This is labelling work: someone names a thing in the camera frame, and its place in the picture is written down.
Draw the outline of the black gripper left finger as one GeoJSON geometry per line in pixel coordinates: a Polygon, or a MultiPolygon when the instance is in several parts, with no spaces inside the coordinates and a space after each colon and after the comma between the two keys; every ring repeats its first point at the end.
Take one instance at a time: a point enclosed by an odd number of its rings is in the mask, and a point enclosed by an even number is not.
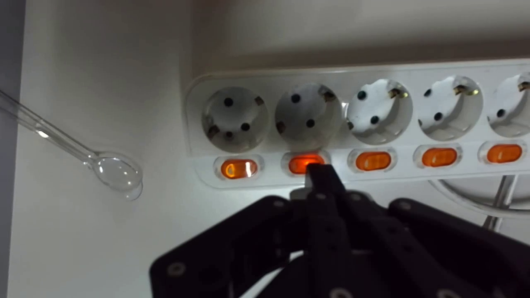
{"type": "Polygon", "coordinates": [[[311,164],[291,197],[266,196],[166,254],[150,269],[152,298],[238,298],[264,275],[263,298],[330,298],[349,290],[349,240],[335,171],[311,164]]]}

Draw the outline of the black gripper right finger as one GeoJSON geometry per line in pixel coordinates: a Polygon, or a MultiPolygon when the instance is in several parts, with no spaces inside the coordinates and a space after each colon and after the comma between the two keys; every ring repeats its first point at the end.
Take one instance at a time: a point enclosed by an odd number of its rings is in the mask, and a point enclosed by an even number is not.
{"type": "Polygon", "coordinates": [[[412,199],[342,197],[352,244],[374,254],[395,298],[530,298],[530,247],[412,199]]]}

